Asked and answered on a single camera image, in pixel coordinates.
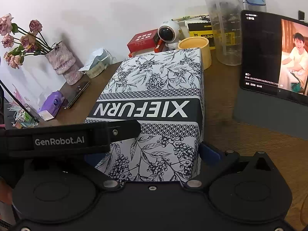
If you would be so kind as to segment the person's hand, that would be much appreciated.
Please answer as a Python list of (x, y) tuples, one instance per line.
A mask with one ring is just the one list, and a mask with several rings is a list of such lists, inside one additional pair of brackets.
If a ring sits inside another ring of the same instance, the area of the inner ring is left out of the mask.
[(12, 189), (2, 178), (0, 179), (0, 202), (12, 205)]

